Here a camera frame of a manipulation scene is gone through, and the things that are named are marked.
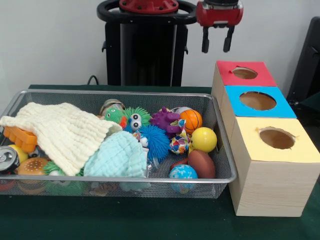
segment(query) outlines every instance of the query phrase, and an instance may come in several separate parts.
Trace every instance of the orange toy block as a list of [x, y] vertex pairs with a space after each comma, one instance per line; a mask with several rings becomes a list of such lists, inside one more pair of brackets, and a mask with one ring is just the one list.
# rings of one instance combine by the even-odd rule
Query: orange toy block
[[18, 127], [6, 126], [3, 135], [25, 153], [32, 153], [37, 146], [37, 136], [32, 132], [24, 131]]

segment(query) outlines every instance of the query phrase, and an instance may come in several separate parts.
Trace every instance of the colorful ball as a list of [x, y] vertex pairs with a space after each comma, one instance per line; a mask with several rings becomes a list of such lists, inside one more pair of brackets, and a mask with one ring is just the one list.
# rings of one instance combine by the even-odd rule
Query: colorful ball
[[191, 136], [190, 150], [201, 150], [205, 153], [211, 152], [217, 146], [217, 135], [208, 127], [199, 127]]
[[186, 110], [180, 114], [180, 118], [186, 120], [185, 131], [188, 134], [192, 134], [194, 130], [202, 127], [202, 116], [196, 110]]
[[[175, 166], [169, 177], [171, 179], [197, 179], [198, 175], [196, 171], [189, 165], [178, 165]], [[195, 183], [171, 183], [171, 188], [180, 194], [187, 194], [196, 186]]]

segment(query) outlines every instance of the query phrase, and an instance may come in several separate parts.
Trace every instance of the wooden box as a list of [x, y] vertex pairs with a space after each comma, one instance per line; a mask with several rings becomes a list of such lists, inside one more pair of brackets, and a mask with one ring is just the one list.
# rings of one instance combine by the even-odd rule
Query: wooden box
[[211, 95], [221, 108], [225, 86], [264, 86], [277, 84], [263, 62], [217, 61]]
[[320, 173], [320, 154], [297, 119], [236, 117], [231, 138], [237, 216], [301, 216]]
[[296, 118], [276, 86], [225, 86], [220, 111], [229, 141], [236, 116]]

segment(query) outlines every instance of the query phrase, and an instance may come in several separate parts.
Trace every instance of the brown football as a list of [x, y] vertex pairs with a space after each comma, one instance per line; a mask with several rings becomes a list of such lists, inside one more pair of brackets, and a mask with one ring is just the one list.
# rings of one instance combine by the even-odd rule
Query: brown football
[[216, 167], [208, 153], [200, 150], [193, 150], [189, 154], [188, 164], [196, 171], [199, 179], [216, 178]]

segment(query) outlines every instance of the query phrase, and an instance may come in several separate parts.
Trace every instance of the toy hamburger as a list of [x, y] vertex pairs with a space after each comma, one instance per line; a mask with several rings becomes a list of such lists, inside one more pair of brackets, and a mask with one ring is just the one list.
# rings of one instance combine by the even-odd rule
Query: toy hamburger
[[[17, 168], [18, 175], [45, 175], [44, 166], [48, 160], [41, 157], [33, 157], [21, 163]], [[45, 190], [44, 181], [20, 180], [17, 184], [19, 189], [28, 195], [38, 195]]]

